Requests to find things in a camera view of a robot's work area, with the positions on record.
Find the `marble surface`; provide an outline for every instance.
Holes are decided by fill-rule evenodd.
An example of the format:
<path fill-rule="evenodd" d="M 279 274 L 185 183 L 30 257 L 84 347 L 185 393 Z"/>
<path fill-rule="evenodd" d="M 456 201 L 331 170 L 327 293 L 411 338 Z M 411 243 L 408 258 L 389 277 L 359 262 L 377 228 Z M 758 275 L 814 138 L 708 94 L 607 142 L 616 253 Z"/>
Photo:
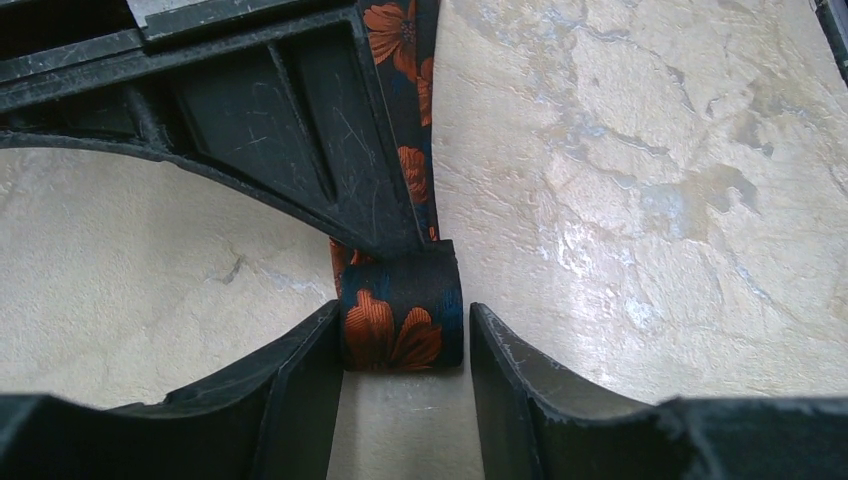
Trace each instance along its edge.
<path fill-rule="evenodd" d="M 848 89 L 807 2 L 442 2 L 466 301 L 657 402 L 848 394 Z M 155 402 L 333 297 L 322 234 L 169 165 L 0 151 L 0 389 Z M 332 479 L 482 478 L 462 372 L 348 375 Z"/>

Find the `orange flower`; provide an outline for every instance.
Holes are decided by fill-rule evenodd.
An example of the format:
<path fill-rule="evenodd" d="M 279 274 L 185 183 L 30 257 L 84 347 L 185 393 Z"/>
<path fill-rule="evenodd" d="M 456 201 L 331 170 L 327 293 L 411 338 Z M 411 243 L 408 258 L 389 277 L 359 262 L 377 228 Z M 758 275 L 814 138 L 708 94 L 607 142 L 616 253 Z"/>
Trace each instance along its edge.
<path fill-rule="evenodd" d="M 351 255 L 348 255 L 350 249 L 339 243 L 335 238 L 330 238 L 330 259 L 333 265 L 333 279 L 336 282 L 336 296 L 342 296 L 342 273 L 348 265 L 364 265 L 372 263 L 373 258 L 365 255 L 359 250 L 353 250 Z"/>
<path fill-rule="evenodd" d="M 406 74 L 410 81 L 416 77 L 415 68 L 415 0 L 409 3 L 409 11 L 395 2 L 374 5 L 365 10 L 365 25 L 374 62 L 383 63 L 389 56 L 398 71 Z"/>
<path fill-rule="evenodd" d="M 333 279 L 336 281 L 336 296 L 342 296 L 342 272 L 347 267 L 346 248 L 335 239 L 330 239 L 330 259 L 333 264 Z"/>
<path fill-rule="evenodd" d="M 398 157 L 406 177 L 406 185 L 412 196 L 412 203 L 427 203 L 427 157 L 424 152 L 413 147 L 398 148 Z"/>
<path fill-rule="evenodd" d="M 356 292 L 356 306 L 347 312 L 344 336 L 357 370 L 422 370 L 442 349 L 442 327 L 433 325 L 423 308 L 409 311 L 395 338 L 389 304 L 369 290 Z"/>
<path fill-rule="evenodd" d="M 433 57 L 421 63 L 418 74 L 418 106 L 421 108 L 421 126 L 433 123 Z"/>

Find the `fabric strap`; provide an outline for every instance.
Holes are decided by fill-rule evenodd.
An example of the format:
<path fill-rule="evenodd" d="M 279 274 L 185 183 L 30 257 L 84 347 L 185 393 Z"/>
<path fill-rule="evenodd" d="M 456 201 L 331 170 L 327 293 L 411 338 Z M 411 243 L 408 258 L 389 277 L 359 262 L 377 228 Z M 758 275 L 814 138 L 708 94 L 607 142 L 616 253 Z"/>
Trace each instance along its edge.
<path fill-rule="evenodd" d="M 378 263 L 330 239 L 350 370 L 462 362 L 462 295 L 453 245 L 439 240 L 431 149 L 439 0 L 359 0 L 425 252 Z"/>

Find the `scratch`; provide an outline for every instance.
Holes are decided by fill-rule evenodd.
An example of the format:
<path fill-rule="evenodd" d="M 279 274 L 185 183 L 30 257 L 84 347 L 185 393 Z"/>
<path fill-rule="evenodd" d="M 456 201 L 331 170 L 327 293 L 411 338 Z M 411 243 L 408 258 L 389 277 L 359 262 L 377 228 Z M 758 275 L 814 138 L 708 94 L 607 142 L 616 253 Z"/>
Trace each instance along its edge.
<path fill-rule="evenodd" d="M 62 60 L 59 60 L 59 63 L 60 64 L 65 63 L 65 60 L 67 60 L 68 57 L 70 57 L 71 55 L 75 54 L 77 52 L 77 50 L 80 49 L 80 46 L 81 46 L 80 44 L 76 44 L 76 45 L 73 46 L 73 48 L 69 49 L 68 53 L 66 53 L 65 56 L 62 57 Z"/>
<path fill-rule="evenodd" d="M 371 238 L 377 238 L 377 189 L 371 197 Z"/>
<path fill-rule="evenodd" d="M 266 136 L 264 136 L 264 137 L 262 137 L 262 138 L 254 138 L 253 140 L 251 140 L 251 141 L 249 141 L 249 142 L 245 143 L 244 145 L 242 145 L 242 146 L 241 146 L 241 147 L 239 147 L 239 148 L 249 147 L 249 146 L 251 146 L 251 145 L 253 145 L 253 144 L 259 143 L 259 142 L 261 142 L 261 141 L 263 141 L 263 140 L 267 140 L 267 139 L 268 139 L 268 136 L 267 136 L 267 135 L 266 135 Z"/>
<path fill-rule="evenodd" d="M 341 111 L 341 110 L 339 110 L 339 109 L 338 109 L 338 107 L 333 107 L 333 112 L 335 112 L 336 114 L 338 114 L 339 118 L 341 118 L 341 119 L 342 119 L 342 121 L 343 121 L 343 122 L 345 122 L 345 125 L 347 125 L 347 129 L 350 131 L 350 133 L 348 133 L 347 135 L 345 135 L 345 139 L 347 139 L 348 137 L 350 137 L 351 135 L 353 135 L 353 138 L 355 138 L 355 139 L 356 139 L 356 141 L 357 141 L 357 142 L 359 142 L 359 146 L 360 146 L 360 147 L 362 147 L 362 151 L 364 151 L 365 153 L 370 154 L 370 153 L 371 153 L 371 151 L 370 151 L 370 150 L 368 150 L 368 147 L 367 147 L 367 146 L 365 146 L 365 142 L 362 140 L 362 138 L 360 138 L 360 137 L 359 137 L 359 135 L 357 135 L 357 134 L 356 134 L 356 132 L 354 132 L 354 131 L 353 131 L 353 127 L 352 127 L 352 126 L 350 126 L 350 123 L 347 121 L 347 118 L 345 118 L 344 113 L 342 113 L 342 111 Z"/>

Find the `curved plastic edge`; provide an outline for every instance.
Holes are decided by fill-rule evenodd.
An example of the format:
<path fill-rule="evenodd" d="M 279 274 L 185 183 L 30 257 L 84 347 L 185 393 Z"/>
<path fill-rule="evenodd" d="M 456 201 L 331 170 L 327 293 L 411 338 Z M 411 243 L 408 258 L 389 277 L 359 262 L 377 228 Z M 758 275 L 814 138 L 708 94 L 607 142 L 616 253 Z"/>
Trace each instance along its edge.
<path fill-rule="evenodd" d="M 358 6 L 286 3 L 229 12 L 226 29 L 198 24 L 177 42 L 122 42 L 141 35 L 130 29 L 0 61 L 0 148 L 166 161 L 372 258 L 420 252 Z"/>
<path fill-rule="evenodd" d="M 815 0 L 816 17 L 833 51 L 842 80 L 848 83 L 848 3 L 845 0 Z"/>
<path fill-rule="evenodd" d="M 837 478 L 848 399 L 673 399 L 649 406 L 580 377 L 472 304 L 486 478 Z"/>
<path fill-rule="evenodd" d="M 0 478 L 323 478 L 343 370 L 329 302 L 167 395 L 109 411 L 0 396 Z"/>

